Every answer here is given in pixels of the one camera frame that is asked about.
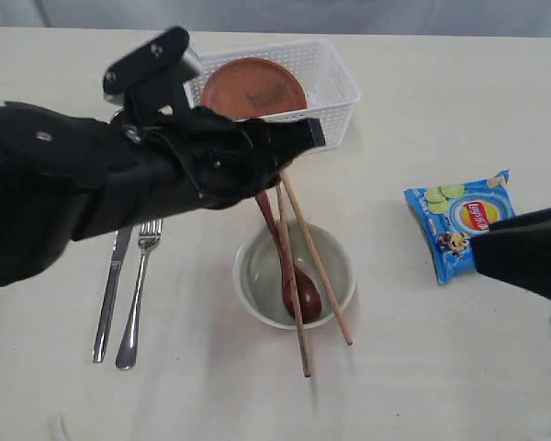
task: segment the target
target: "lay's logo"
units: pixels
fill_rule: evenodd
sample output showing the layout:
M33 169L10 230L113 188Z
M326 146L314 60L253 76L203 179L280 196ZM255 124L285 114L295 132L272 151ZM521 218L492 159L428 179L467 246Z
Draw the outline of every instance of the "lay's logo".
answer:
M500 212L488 202L473 201L461 207L461 221L477 232L484 232L491 223L499 219Z

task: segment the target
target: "lime slice illustration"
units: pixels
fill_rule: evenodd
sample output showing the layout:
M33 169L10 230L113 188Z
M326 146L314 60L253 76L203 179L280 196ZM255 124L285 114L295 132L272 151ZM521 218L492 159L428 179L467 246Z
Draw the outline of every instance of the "lime slice illustration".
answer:
M458 186L441 186L441 193L451 199L461 198L466 192L466 186L459 184Z
M434 214L443 214L449 210L449 201L442 200L441 202L430 202L429 210Z
M431 187L424 193L424 197L429 202L443 202L444 196L443 193L441 193L441 190L439 187Z

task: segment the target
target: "table surface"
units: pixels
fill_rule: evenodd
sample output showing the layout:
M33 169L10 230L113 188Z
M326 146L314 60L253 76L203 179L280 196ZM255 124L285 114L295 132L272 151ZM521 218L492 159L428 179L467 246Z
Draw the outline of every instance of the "table surface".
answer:
M154 33L0 28L0 101L108 119L101 77ZM294 40L193 34L198 51ZM91 361L113 236L72 244L50 270L0 289L0 440L457 439L551 435L551 303L474 275L436 285L402 191L511 169L518 212L551 206L551 40L331 37L360 85L344 145L296 161L310 221L350 255L347 317L295 333L250 317L231 283L262 226L252 201L168 219L151 259L138 365L114 367L138 265L132 246L107 359Z

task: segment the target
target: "knife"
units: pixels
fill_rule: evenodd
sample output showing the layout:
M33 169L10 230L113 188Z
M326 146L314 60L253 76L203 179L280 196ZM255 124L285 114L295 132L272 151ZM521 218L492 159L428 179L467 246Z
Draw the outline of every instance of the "knife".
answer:
M114 240L112 258L110 259L110 269L108 271L107 287L104 291L100 321L98 322L96 340L94 341L94 349L92 351L92 361L94 361L94 363L102 363L104 354L107 351L108 335L110 334L110 324L112 323L112 312L117 297L118 277L120 276L120 268L122 267L125 254L129 248L131 233L132 226L118 230Z

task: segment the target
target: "potato chips package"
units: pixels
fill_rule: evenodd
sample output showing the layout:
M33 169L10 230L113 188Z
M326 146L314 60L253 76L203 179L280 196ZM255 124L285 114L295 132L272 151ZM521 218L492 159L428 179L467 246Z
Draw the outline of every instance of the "potato chips package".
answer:
M475 270L471 236L486 232L492 222L514 216L507 183L508 170L504 170L481 181L404 192L425 232L440 284Z

